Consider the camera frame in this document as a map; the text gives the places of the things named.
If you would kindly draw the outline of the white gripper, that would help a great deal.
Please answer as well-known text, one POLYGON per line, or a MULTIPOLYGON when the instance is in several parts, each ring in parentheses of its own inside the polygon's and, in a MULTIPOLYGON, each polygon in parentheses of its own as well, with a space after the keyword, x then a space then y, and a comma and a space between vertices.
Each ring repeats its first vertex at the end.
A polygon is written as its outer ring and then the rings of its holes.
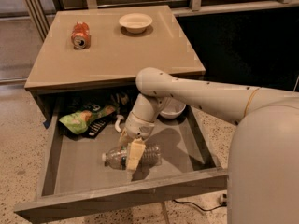
POLYGON ((134 172, 143 156, 146 145, 143 141, 148 139, 154 129, 152 122, 138 118, 133 112, 125 122, 125 129, 121 132, 118 146, 127 146, 126 170, 134 172))

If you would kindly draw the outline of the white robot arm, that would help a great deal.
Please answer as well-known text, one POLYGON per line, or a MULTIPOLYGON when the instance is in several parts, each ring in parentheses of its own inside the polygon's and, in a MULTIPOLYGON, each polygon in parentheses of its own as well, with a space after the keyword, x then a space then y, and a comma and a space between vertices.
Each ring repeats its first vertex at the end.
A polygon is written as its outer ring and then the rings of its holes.
POLYGON ((227 224, 299 224, 298 92, 178 78, 152 67, 135 84, 122 143, 148 139, 168 98, 200 108, 235 126, 227 224))

